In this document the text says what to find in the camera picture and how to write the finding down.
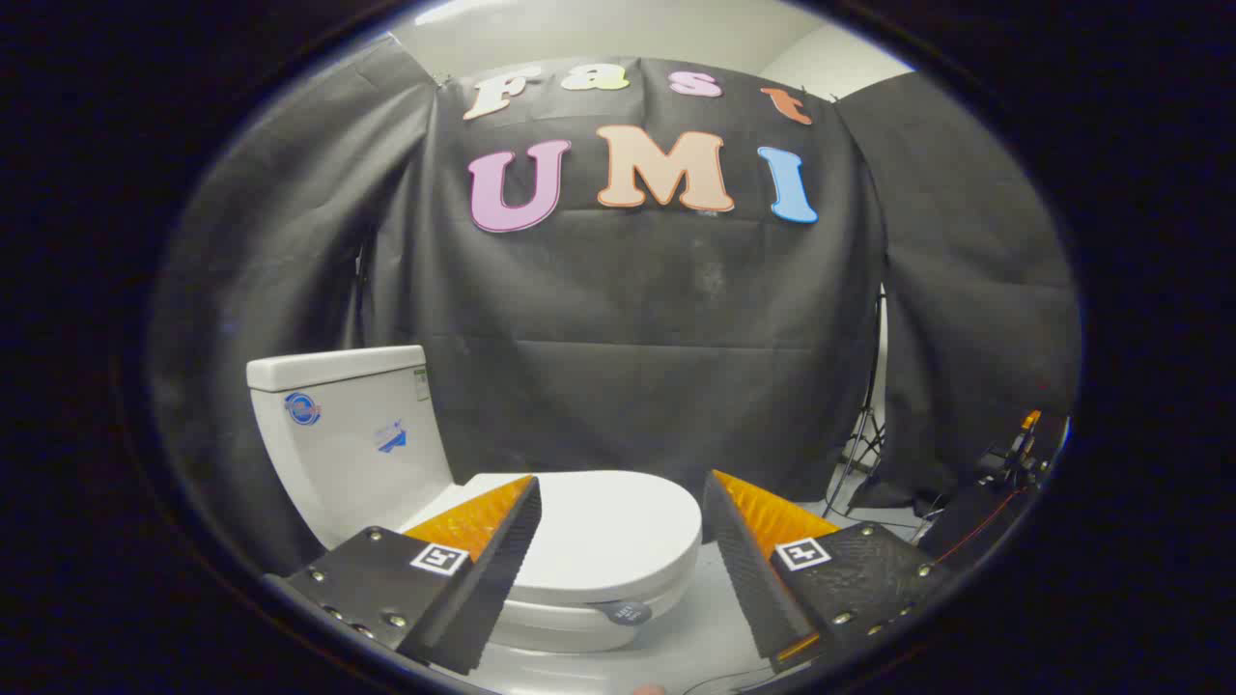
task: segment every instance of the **white toilet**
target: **white toilet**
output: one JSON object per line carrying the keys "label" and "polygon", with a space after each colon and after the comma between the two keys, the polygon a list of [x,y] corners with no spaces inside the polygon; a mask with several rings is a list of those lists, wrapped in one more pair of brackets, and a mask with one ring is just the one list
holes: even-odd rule
{"label": "white toilet", "polygon": [[[367,526],[407,531],[525,475],[454,484],[419,346],[255,360],[247,377],[274,470],[328,549]],[[686,591],[700,548],[698,505],[646,474],[536,476],[541,522],[491,641],[541,652],[629,643]],[[651,618],[619,625],[592,606],[611,601],[641,602]]]}

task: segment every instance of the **toilet seat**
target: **toilet seat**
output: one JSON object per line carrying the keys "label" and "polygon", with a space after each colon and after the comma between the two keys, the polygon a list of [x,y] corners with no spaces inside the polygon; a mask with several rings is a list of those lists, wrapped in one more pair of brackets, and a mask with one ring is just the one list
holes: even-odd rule
{"label": "toilet seat", "polygon": [[[410,528],[524,474],[481,474],[451,486]],[[590,606],[639,601],[658,617],[682,597],[700,548],[700,506],[669,480],[630,471],[535,474],[541,522],[491,639],[546,652],[630,642],[637,627]]]}

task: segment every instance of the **cable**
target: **cable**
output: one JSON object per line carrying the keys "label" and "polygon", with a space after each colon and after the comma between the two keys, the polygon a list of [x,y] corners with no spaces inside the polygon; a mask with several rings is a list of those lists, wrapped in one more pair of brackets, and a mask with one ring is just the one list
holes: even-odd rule
{"label": "cable", "polygon": [[967,543],[967,542],[968,542],[969,539],[971,539],[971,538],[974,538],[975,535],[978,535],[980,531],[983,531],[984,528],[986,528],[986,527],[988,527],[988,524],[990,524],[990,523],[991,523],[991,521],[996,518],[996,514],[999,514],[999,513],[1000,513],[1000,511],[1001,511],[1001,510],[1004,510],[1004,508],[1005,508],[1005,507],[1006,507],[1006,506],[1009,505],[1009,502],[1010,502],[1010,501],[1011,501],[1011,500],[1012,500],[1014,497],[1016,497],[1017,495],[1021,495],[1021,493],[1022,493],[1022,491],[1025,491],[1025,490],[1026,490],[1025,487],[1018,487],[1017,490],[1014,490],[1012,492],[1010,492],[1010,493],[1009,493],[1009,496],[1007,496],[1007,497],[1005,497],[1005,501],[1004,501],[1004,502],[1000,502],[1000,506],[999,506],[999,507],[996,507],[996,510],[995,510],[994,512],[991,512],[991,516],[989,516],[988,518],[983,519],[983,523],[980,523],[980,524],[979,524],[979,526],[978,526],[978,527],[976,527],[976,528],[975,528],[974,531],[971,531],[970,533],[965,534],[965,538],[963,538],[963,539],[958,540],[958,542],[957,542],[957,545],[953,545],[952,548],[949,548],[948,553],[944,553],[943,555],[941,555],[939,558],[937,558],[937,559],[936,559],[936,563],[943,563],[943,561],[944,561],[944,558],[947,558],[947,556],[952,555],[952,554],[953,554],[953,553],[954,553],[954,552],[955,552],[955,550],[957,550],[958,548],[960,548],[962,545],[965,545],[965,543]]}
{"label": "cable", "polygon": [[697,684],[692,685],[691,688],[687,688],[686,690],[684,690],[682,695],[687,695],[688,693],[691,693],[692,690],[695,690],[696,688],[700,688],[701,685],[703,685],[706,683],[712,683],[714,680],[721,680],[723,678],[737,678],[739,675],[747,675],[749,673],[755,673],[755,672],[764,670],[764,669],[770,669],[770,668],[772,668],[772,667],[771,665],[760,667],[758,669],[744,670],[742,673],[730,673],[730,674],[726,674],[726,675],[718,675],[716,678],[709,678],[708,680],[701,680],[700,683],[697,683]]}

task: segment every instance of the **black fabric curtain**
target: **black fabric curtain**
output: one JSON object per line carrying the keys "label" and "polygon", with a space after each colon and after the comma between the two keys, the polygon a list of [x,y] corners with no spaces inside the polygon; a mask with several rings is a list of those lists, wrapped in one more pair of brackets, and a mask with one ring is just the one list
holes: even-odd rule
{"label": "black fabric curtain", "polygon": [[[630,84],[562,89],[586,63],[619,64]],[[187,208],[152,312],[154,407],[199,510],[263,570],[321,552],[252,414],[245,364],[272,355],[424,345],[457,482],[622,469],[698,496],[719,467],[823,496],[866,386],[884,254],[873,181],[836,108],[691,63],[538,64],[509,106],[465,121],[476,83],[509,68],[438,87],[378,41],[279,100]],[[671,90],[681,70],[723,96]],[[792,94],[812,124],[761,88]],[[687,131],[719,136],[733,210],[677,195],[603,207],[603,125],[638,126],[665,152]],[[552,139],[571,141],[552,214],[480,229],[468,163],[513,152],[504,197],[520,205],[534,190],[525,152]],[[816,223],[772,214],[759,147],[801,157]]]}
{"label": "black fabric curtain", "polygon": [[852,503],[947,498],[1027,413],[1058,422],[1077,397],[1080,304],[1063,230],[1012,155],[925,75],[837,108],[887,231],[887,429]]}
{"label": "black fabric curtain", "polygon": [[[588,63],[629,84],[561,87]],[[323,549],[257,430],[245,364],[260,357],[424,345],[460,484],[622,469],[698,496],[717,467],[819,500],[866,388],[884,282],[885,497],[946,491],[994,427],[1067,411],[1079,331],[1056,229],[1012,160],[921,77],[834,105],[692,63],[535,64],[508,106],[465,120],[477,83],[512,68],[438,85],[393,38],[371,42],[272,104],[189,202],[151,307],[148,381],[192,501],[261,570]],[[671,90],[674,72],[723,94]],[[602,205],[606,125],[665,152],[684,132],[719,136],[733,209],[685,207],[681,182],[665,205]],[[527,151],[548,140],[571,142],[554,211],[481,229],[468,164],[512,152],[503,194],[518,207],[535,188]],[[772,213],[760,147],[801,157],[817,221]]]}

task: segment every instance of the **blue sticker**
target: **blue sticker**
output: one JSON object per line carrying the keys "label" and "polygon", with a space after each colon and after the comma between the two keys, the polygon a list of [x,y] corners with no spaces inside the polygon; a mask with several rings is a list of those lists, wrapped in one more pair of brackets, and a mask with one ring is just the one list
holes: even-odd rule
{"label": "blue sticker", "polygon": [[321,406],[313,402],[307,393],[297,391],[283,399],[283,407],[297,424],[313,424],[321,418]]}
{"label": "blue sticker", "polygon": [[403,428],[403,420],[394,420],[391,427],[384,427],[377,432],[375,435],[375,443],[378,446],[378,451],[383,454],[389,454],[396,446],[408,445],[408,430]]}

